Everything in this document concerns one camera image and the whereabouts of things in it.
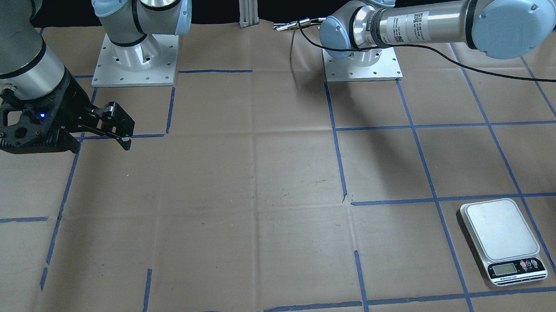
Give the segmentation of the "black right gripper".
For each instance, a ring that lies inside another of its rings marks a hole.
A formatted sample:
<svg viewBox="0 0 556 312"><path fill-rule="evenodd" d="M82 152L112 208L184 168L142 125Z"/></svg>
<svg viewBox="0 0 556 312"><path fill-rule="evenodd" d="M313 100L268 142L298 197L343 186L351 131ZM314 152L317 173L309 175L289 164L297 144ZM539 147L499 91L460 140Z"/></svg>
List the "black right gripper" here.
<svg viewBox="0 0 556 312"><path fill-rule="evenodd" d="M74 133L91 132L116 139L124 150L131 149L135 122L123 107L113 101L98 107L65 70L57 89L42 98L44 144L77 143Z"/></svg>

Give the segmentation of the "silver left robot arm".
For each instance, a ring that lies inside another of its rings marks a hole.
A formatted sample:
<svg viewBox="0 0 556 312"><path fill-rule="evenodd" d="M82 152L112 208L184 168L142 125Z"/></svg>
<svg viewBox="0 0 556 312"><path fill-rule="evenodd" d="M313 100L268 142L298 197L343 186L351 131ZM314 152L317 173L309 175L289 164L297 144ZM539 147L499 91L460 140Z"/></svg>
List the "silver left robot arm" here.
<svg viewBox="0 0 556 312"><path fill-rule="evenodd" d="M368 48L463 42L495 59L528 54L556 31L556 0L456 0L395 7L396 0L349 0L319 28L334 58Z"/></svg>

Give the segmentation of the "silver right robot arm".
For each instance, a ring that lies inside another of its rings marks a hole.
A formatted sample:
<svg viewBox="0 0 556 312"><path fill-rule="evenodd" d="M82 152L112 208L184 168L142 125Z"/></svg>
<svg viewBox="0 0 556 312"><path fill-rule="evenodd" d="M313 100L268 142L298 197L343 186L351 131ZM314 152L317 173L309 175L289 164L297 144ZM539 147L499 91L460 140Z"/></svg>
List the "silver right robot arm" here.
<svg viewBox="0 0 556 312"><path fill-rule="evenodd" d="M81 136L129 150L135 122L94 105L62 59L87 57L92 85L172 85L192 0L0 0L0 150L78 153Z"/></svg>

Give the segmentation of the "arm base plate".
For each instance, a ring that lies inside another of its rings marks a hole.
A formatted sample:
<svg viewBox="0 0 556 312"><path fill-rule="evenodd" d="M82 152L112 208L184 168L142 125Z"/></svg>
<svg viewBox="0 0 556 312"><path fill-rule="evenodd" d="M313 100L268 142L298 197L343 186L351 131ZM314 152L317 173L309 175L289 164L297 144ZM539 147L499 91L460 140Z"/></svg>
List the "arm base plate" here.
<svg viewBox="0 0 556 312"><path fill-rule="evenodd" d="M403 77L394 48L356 52L335 58L322 51L328 82L400 80Z"/></svg>
<svg viewBox="0 0 556 312"><path fill-rule="evenodd" d="M148 35L130 47L117 46L105 36L91 84L98 88L173 86L179 46L176 35Z"/></svg>

